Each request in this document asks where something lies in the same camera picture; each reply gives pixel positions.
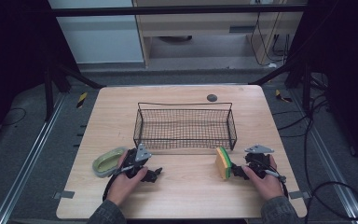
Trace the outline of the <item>dark curtain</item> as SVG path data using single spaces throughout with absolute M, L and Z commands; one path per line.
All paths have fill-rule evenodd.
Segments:
M 48 0 L 0 0 L 0 124 L 16 95 L 44 82 L 47 57 L 77 71 L 76 60 Z
M 358 152 L 358 0 L 308 0 L 293 47 L 310 42 L 313 72 L 328 77 L 328 96 Z

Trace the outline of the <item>person's left hand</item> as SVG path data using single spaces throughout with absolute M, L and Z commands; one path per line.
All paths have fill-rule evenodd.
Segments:
M 148 167 L 143 167 L 136 176 L 128 178 L 119 174 L 109 188 L 106 199 L 116 205 L 122 205 L 145 177 Z

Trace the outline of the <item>yellow and green sponge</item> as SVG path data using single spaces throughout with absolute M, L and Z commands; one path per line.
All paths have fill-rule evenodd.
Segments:
M 216 149 L 215 165 L 223 179 L 229 179 L 231 173 L 231 160 L 223 147 Z

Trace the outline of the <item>light wooden desk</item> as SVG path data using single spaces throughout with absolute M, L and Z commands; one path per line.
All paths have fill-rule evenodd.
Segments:
M 131 0 L 136 7 L 294 5 L 307 0 Z M 300 12 L 210 13 L 138 15 L 136 17 L 144 57 L 149 57 L 150 39 L 157 36 L 246 34 L 256 61 L 264 63 L 276 35 L 293 35 Z

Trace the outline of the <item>black horizontal bar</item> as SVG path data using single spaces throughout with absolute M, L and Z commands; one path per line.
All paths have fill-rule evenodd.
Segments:
M 107 7 L 107 8 L 63 8 L 52 9 L 48 13 L 56 17 L 81 16 L 127 16 L 127 15 L 169 15 L 169 14 L 209 14 L 209 13 L 259 13 L 259 12 L 299 12 L 308 5 L 223 5 L 223 6 L 168 6 L 168 7 Z

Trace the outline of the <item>aluminium floor rail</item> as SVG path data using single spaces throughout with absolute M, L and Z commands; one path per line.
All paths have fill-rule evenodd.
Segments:
M 339 170 L 337 163 L 329 153 L 326 144 L 324 143 L 319 130 L 314 125 L 312 113 L 306 111 L 302 107 L 302 100 L 300 94 L 296 91 L 290 91 L 293 96 L 294 103 L 296 104 L 299 112 L 305 117 L 304 122 L 306 125 L 306 131 L 304 135 L 304 161 L 305 161 L 305 174 L 308 186 L 310 188 L 310 202 L 317 202 L 317 193 L 321 193 L 323 188 L 331 187 L 334 189 L 337 197 L 339 198 L 343 209 L 345 211 L 344 217 L 351 224 L 358 224 L 358 192 L 351 187 L 343 173 Z M 309 174 L 309 162 L 308 162 L 308 142 L 311 141 L 318 158 L 325 169 L 328 181 L 321 184 L 311 184 Z
M 28 179 L 36 165 L 36 162 L 39 158 L 40 153 L 43 151 L 43 148 L 50 136 L 52 128 L 56 123 L 58 116 L 62 111 L 62 105 L 66 99 L 66 93 L 59 93 L 56 102 L 53 106 L 53 111 L 49 119 L 47 119 L 38 136 L 34 140 L 34 144 L 30 149 L 21 169 L 19 170 L 11 188 L 9 189 L 5 199 L 0 205 L 0 224 L 7 224 L 22 192 L 25 185 L 28 182 Z

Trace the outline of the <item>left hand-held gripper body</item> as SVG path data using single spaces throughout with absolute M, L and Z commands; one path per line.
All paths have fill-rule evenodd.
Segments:
M 152 154 L 143 144 L 130 149 L 122 163 L 122 171 L 128 178 L 133 178 L 143 168 Z

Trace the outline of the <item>white cabinet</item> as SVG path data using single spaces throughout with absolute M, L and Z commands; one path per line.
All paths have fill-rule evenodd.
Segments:
M 131 0 L 48 0 L 53 9 L 132 7 Z M 134 16 L 59 17 L 78 64 L 142 63 Z

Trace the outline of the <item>yellow and black tape strip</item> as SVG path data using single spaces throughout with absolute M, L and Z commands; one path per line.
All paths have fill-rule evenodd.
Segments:
M 76 104 L 76 108 L 81 108 L 82 107 L 82 105 L 84 104 L 84 102 L 85 102 L 85 100 L 87 98 L 87 95 L 88 95 L 87 92 L 83 92 L 83 93 L 80 94 L 79 99 L 78 99 L 77 104 Z
M 286 102 L 286 103 L 291 103 L 291 102 L 293 102 L 293 100 L 292 100 L 290 97 L 283 97 L 282 94 L 281 94 L 281 92 L 280 92 L 279 90 L 276 90 L 276 91 L 275 91 L 275 97 L 276 97 L 277 99 L 279 99 L 279 100 L 282 100 L 282 101 Z

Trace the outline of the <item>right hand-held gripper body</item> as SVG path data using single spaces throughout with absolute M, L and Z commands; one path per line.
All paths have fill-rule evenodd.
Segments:
M 252 169 L 258 177 L 264 178 L 267 174 L 266 171 L 270 168 L 269 156 L 274 150 L 269 147 L 254 145 L 246 148 L 244 151 L 246 152 L 244 158 L 247 166 Z

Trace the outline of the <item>black metal stand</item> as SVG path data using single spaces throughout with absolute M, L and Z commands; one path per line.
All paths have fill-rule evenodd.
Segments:
M 75 70 L 65 65 L 54 64 L 48 66 L 44 72 L 44 86 L 45 86 L 45 99 L 46 99 L 45 121 L 49 121 L 52 118 L 54 112 L 52 84 L 55 84 L 60 92 L 68 92 L 69 90 L 71 90 L 71 85 L 69 81 L 66 79 L 67 76 L 73 77 L 93 89 L 104 88 L 104 85 L 84 77 L 79 72 L 76 72 Z
M 264 77 L 250 82 L 250 85 L 264 85 L 269 80 L 288 72 L 289 75 L 285 80 L 285 86 L 294 88 L 299 82 L 302 82 L 302 107 L 306 112 L 310 111 L 310 64 L 306 60 L 289 60 L 286 64 L 275 69 Z

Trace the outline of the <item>person's right hand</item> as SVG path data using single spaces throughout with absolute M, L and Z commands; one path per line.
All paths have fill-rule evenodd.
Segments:
M 255 186 L 257 192 L 264 201 L 281 197 L 284 195 L 282 184 L 279 179 L 273 175 L 266 175 L 260 178 L 251 168 L 246 165 L 242 166 L 242 170 L 249 177 L 250 181 Z

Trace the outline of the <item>black wire basket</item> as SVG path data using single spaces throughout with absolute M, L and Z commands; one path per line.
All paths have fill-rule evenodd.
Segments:
M 133 132 L 136 146 L 233 150 L 237 139 L 232 103 L 138 104 Z

